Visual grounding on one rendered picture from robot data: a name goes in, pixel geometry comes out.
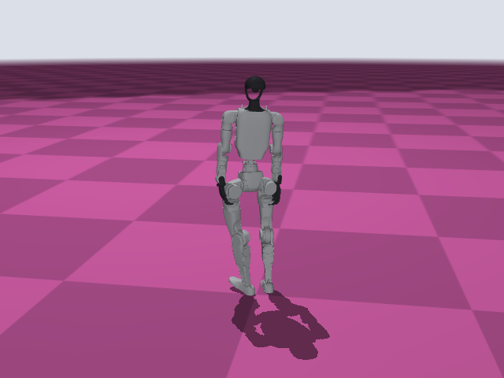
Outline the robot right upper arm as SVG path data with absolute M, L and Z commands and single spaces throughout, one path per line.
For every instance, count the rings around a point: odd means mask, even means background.
M 272 143 L 269 144 L 269 152 L 271 154 L 281 154 L 283 130 L 284 130 L 284 118 L 281 114 L 277 112 L 271 112 L 272 114 Z

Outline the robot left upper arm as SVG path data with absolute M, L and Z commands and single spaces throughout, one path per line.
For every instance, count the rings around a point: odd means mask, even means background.
M 225 111 L 221 118 L 220 138 L 222 145 L 222 154 L 228 154 L 232 151 L 230 144 L 232 138 L 232 124 L 235 123 L 238 115 L 238 110 Z

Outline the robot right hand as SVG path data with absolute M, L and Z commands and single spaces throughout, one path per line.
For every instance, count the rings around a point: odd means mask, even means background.
M 280 202 L 280 194 L 281 194 L 280 184 L 281 184 L 281 181 L 282 181 L 282 176 L 279 175 L 277 182 L 275 182 L 275 184 L 276 184 L 276 193 L 272 195 L 272 197 L 273 197 L 272 201 L 274 201 L 274 203 L 273 204 L 269 204 L 269 206 L 270 205 L 278 204 Z

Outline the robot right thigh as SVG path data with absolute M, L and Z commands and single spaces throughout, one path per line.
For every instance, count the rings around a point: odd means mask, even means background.
M 272 228 L 272 210 L 274 205 L 274 201 L 272 201 L 272 195 L 276 193 L 276 184 L 273 180 L 268 177 L 263 177 L 264 187 L 262 190 L 257 191 L 258 195 L 258 204 L 260 211 L 260 220 L 261 220 L 261 230 L 259 230 L 259 238 L 263 243 L 271 242 L 271 232 L 270 228 Z

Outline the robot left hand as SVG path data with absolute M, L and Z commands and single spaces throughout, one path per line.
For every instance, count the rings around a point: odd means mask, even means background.
M 220 196 L 222 197 L 222 199 L 224 200 L 224 202 L 226 203 L 226 205 L 234 205 L 234 203 L 230 203 L 227 200 L 226 194 L 225 194 L 225 191 L 224 191 L 224 185 L 226 185 L 224 177 L 220 176 L 219 177 L 219 183 L 217 183 L 217 186 L 219 187 Z

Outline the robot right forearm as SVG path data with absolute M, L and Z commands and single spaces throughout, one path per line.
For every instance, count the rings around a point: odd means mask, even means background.
M 281 145 L 281 147 L 282 147 L 282 145 Z M 272 168 L 271 168 L 272 180 L 274 182 L 277 182 L 278 176 L 282 175 L 281 174 L 281 171 L 282 171 L 281 170 L 281 161 L 283 160 L 283 150 L 281 151 L 281 154 L 272 155 L 271 160 L 272 160 Z

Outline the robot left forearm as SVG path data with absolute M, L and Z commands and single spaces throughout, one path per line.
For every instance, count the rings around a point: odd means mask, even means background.
M 228 162 L 228 156 L 225 154 L 222 154 L 222 145 L 221 143 L 218 143 L 217 145 L 217 170 L 216 170 L 216 177 L 215 180 L 217 183 L 219 183 L 219 177 L 223 176 L 224 180 L 226 181 L 226 171 L 227 171 L 227 162 Z

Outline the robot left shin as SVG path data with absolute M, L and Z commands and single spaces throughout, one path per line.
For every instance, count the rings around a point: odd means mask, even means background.
M 242 284 L 247 287 L 248 282 L 250 284 L 250 246 L 243 246 L 243 237 L 235 233 L 232 236 L 232 250 L 235 263 L 239 267 Z

